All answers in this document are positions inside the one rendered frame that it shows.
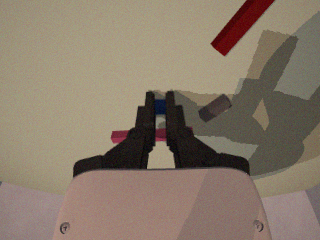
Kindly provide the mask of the pink rod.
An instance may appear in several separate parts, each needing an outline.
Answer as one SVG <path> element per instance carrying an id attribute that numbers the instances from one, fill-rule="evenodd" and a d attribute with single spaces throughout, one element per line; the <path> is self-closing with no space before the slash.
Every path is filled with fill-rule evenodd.
<path id="1" fill-rule="evenodd" d="M 111 140 L 113 143 L 122 142 L 128 133 L 129 130 L 125 131 L 112 131 Z M 166 141 L 166 128 L 156 129 L 156 142 Z"/>

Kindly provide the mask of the small blue block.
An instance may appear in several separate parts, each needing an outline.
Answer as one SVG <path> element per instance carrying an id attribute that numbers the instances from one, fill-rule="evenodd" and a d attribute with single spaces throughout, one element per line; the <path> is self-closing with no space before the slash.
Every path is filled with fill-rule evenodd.
<path id="1" fill-rule="evenodd" d="M 155 99 L 155 115 L 166 115 L 165 99 Z"/>

